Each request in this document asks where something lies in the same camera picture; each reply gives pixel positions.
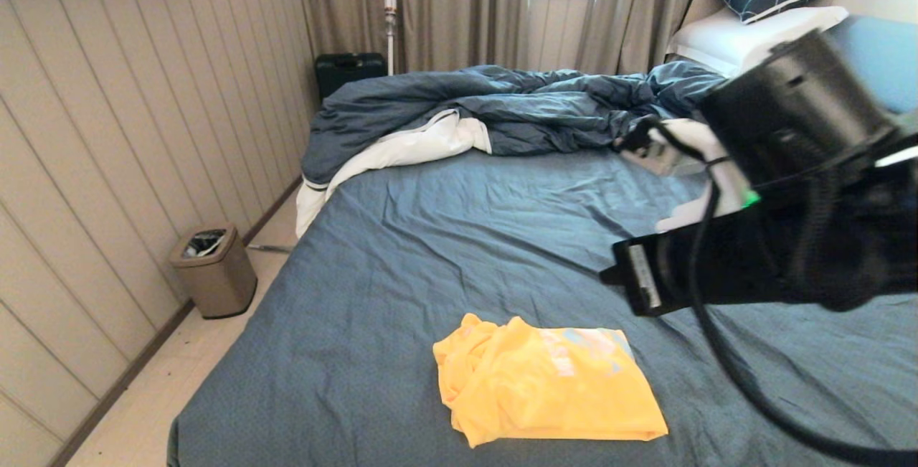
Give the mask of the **beige bed headboard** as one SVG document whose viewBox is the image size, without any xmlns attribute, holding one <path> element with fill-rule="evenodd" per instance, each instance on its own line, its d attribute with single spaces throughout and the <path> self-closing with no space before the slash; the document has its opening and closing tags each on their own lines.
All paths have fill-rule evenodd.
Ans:
<svg viewBox="0 0 918 467">
<path fill-rule="evenodd" d="M 813 0 L 807 6 L 842 6 L 849 14 L 918 25 L 918 0 Z M 691 0 L 680 26 L 708 18 L 724 7 L 724 0 Z"/>
</svg>

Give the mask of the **large white pillow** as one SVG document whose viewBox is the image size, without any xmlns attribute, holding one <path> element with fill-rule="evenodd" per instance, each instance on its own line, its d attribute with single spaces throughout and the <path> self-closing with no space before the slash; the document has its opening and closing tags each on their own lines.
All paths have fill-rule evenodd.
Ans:
<svg viewBox="0 0 918 467">
<path fill-rule="evenodd" d="M 758 22 L 744 24 L 724 9 L 682 26 L 666 55 L 698 62 L 724 77 L 738 77 L 770 55 L 773 47 L 794 41 L 810 30 L 827 30 L 843 22 L 842 6 L 797 7 Z"/>
</svg>

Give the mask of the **dark trash bag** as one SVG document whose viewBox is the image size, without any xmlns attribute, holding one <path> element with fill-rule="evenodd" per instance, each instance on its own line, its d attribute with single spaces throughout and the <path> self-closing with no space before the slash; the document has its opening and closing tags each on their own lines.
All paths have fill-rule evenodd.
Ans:
<svg viewBox="0 0 918 467">
<path fill-rule="evenodd" d="M 227 231 L 223 229 L 204 230 L 192 235 L 181 251 L 181 258 L 195 259 L 209 257 L 219 250 L 226 238 Z"/>
</svg>

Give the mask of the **dark blue bed sheet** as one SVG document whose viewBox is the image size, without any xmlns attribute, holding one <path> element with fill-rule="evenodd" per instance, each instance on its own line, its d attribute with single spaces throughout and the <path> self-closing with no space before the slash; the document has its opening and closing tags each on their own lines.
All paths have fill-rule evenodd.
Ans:
<svg viewBox="0 0 918 467">
<path fill-rule="evenodd" d="M 690 310 L 634 316 L 597 274 L 706 177 L 609 150 L 476 150 L 336 189 L 173 425 L 168 467 L 851 467 L 757 414 Z M 620 329 L 669 434 L 476 448 L 440 401 L 433 344 L 467 313 Z"/>
</svg>

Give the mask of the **crumpled dark blue duvet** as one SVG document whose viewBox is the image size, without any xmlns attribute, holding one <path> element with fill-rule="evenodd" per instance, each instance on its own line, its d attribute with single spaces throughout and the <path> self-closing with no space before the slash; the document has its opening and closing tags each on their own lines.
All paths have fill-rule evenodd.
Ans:
<svg viewBox="0 0 918 467">
<path fill-rule="evenodd" d="M 371 144 L 419 130 L 445 110 L 481 121 L 486 150 L 497 156 L 610 146 L 644 118 L 691 117 L 723 82 L 717 72 L 687 61 L 629 75 L 480 65 L 348 82 L 325 98 L 311 121 L 301 171 L 308 183 L 327 186 Z"/>
</svg>

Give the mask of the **wide beige curtain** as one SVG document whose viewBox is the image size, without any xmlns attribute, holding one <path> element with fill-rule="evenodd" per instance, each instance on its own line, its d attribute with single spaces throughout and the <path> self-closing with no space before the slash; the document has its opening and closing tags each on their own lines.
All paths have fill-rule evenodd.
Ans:
<svg viewBox="0 0 918 467">
<path fill-rule="evenodd" d="M 315 55 L 386 53 L 384 0 L 303 0 Z M 524 68 L 530 0 L 397 0 L 397 72 Z"/>
</svg>

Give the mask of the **blue headboard pad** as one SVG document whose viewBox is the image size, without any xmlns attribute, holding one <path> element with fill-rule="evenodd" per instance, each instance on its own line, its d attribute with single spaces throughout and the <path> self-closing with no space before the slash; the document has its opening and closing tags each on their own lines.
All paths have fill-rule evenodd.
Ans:
<svg viewBox="0 0 918 467">
<path fill-rule="evenodd" d="M 886 110 L 918 110 L 918 25 L 847 16 L 827 35 Z"/>
</svg>

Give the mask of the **white duvet lining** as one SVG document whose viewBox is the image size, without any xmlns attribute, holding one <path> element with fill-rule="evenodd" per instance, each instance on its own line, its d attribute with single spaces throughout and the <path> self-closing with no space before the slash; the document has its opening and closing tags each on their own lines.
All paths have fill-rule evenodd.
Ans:
<svg viewBox="0 0 918 467">
<path fill-rule="evenodd" d="M 338 186 L 352 177 L 366 171 L 449 159 L 472 149 L 493 153 L 488 128 L 478 118 L 460 116 L 458 110 L 440 111 L 417 129 L 383 136 L 345 162 L 330 183 L 303 183 L 296 195 L 295 235 L 305 235 Z"/>
</svg>

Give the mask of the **beige trash bin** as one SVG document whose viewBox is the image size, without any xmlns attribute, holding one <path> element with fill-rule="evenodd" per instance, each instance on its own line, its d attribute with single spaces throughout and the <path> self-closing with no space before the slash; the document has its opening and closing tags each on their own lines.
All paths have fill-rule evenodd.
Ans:
<svg viewBox="0 0 918 467">
<path fill-rule="evenodd" d="M 209 257 L 183 259 L 181 251 L 192 235 L 223 229 L 226 238 Z M 233 224 L 200 225 L 181 236 L 169 254 L 169 263 L 188 297 L 204 319 L 240 316 L 255 300 L 257 274 Z"/>
</svg>

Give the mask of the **yellow t-shirt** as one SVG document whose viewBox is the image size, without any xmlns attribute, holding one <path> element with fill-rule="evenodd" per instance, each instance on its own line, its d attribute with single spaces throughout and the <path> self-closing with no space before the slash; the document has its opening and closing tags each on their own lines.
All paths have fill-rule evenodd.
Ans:
<svg viewBox="0 0 918 467">
<path fill-rule="evenodd" d="M 668 423 L 625 333 L 466 314 L 434 343 L 440 401 L 476 448 L 496 440 L 650 441 Z"/>
</svg>

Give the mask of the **narrow beige curtain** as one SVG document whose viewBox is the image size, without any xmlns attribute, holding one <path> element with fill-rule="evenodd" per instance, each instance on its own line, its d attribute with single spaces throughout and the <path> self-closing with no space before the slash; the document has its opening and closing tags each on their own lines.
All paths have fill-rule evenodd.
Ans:
<svg viewBox="0 0 918 467">
<path fill-rule="evenodd" d="M 576 68 L 622 75 L 661 64 L 691 0 L 594 0 L 583 26 Z"/>
</svg>

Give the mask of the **white stick vacuum cleaner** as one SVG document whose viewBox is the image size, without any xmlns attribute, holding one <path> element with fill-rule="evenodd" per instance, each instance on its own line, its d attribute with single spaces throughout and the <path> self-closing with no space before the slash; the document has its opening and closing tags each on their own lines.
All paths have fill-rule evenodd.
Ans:
<svg viewBox="0 0 918 467">
<path fill-rule="evenodd" d="M 397 0 L 384 0 L 384 29 L 387 39 L 387 75 L 394 75 L 394 38 L 397 29 Z"/>
</svg>

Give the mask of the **black suitcase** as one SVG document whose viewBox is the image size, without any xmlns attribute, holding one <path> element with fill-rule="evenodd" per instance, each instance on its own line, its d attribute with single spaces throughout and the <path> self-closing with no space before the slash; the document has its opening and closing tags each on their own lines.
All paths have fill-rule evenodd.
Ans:
<svg viewBox="0 0 918 467">
<path fill-rule="evenodd" d="M 319 98 L 325 100 L 348 82 L 386 77 L 388 68 L 381 53 L 327 53 L 315 59 L 314 72 Z"/>
</svg>

